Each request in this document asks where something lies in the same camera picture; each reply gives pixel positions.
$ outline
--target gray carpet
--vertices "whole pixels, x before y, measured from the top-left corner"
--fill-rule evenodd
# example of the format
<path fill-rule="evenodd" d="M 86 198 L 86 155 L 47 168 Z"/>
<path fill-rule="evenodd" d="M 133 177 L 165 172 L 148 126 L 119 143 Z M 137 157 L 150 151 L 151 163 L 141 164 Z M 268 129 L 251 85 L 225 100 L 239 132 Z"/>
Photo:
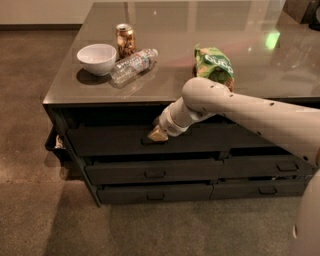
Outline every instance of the gray carpet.
<path fill-rule="evenodd" d="M 300 198 L 103 206 L 44 148 L 77 31 L 0 32 L 0 255 L 286 255 Z"/>

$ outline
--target drawer front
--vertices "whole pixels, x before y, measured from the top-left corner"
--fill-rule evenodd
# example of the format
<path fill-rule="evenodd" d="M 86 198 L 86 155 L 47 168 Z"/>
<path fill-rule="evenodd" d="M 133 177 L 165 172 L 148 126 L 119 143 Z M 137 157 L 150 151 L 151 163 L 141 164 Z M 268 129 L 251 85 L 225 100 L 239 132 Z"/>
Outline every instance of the drawer front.
<path fill-rule="evenodd" d="M 166 143 L 147 144 L 150 125 L 80 127 L 67 133 L 78 156 L 116 156 L 228 151 L 232 140 L 238 146 L 266 147 L 269 142 L 234 124 L 200 123 Z"/>
<path fill-rule="evenodd" d="M 102 204 L 209 200 L 212 185 L 105 187 L 97 194 Z"/>
<path fill-rule="evenodd" d="M 217 184 L 211 199 L 301 196 L 306 188 L 306 181 L 269 181 Z"/>
<path fill-rule="evenodd" d="M 95 164 L 86 167 L 93 185 L 218 180 L 222 161 L 168 160 Z"/>
<path fill-rule="evenodd" d="M 258 178 L 270 180 L 297 178 L 313 175 L 314 167 L 293 156 L 244 156 L 224 160 L 219 178 Z"/>

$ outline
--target soda can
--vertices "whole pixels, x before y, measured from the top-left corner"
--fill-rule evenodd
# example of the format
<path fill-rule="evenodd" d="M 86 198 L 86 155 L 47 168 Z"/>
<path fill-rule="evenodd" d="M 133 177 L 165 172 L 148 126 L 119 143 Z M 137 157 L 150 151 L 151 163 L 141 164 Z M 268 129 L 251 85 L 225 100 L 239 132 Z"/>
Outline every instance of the soda can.
<path fill-rule="evenodd" d="M 116 36 L 120 59 L 130 56 L 136 51 L 135 35 L 131 25 L 117 25 Z"/>

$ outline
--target food package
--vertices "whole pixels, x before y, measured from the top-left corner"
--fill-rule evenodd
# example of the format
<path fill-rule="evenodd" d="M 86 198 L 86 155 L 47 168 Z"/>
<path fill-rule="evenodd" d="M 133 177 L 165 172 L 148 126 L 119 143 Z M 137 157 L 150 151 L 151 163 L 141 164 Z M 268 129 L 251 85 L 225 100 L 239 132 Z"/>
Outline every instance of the food package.
<path fill-rule="evenodd" d="M 208 78 L 214 82 L 226 85 L 234 91 L 234 74 L 231 62 L 220 50 L 215 47 L 195 47 L 194 75 Z"/>

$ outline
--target crushed plastic bottle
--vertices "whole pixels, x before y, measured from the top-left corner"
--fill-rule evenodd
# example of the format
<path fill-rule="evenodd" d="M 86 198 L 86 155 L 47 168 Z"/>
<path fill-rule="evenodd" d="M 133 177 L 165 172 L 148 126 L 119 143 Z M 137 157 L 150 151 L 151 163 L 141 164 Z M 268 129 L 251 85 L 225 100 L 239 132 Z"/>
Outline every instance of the crushed plastic bottle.
<path fill-rule="evenodd" d="M 115 63 L 110 71 L 113 83 L 123 87 L 140 72 L 148 69 L 155 57 L 158 56 L 156 49 L 143 49 Z"/>

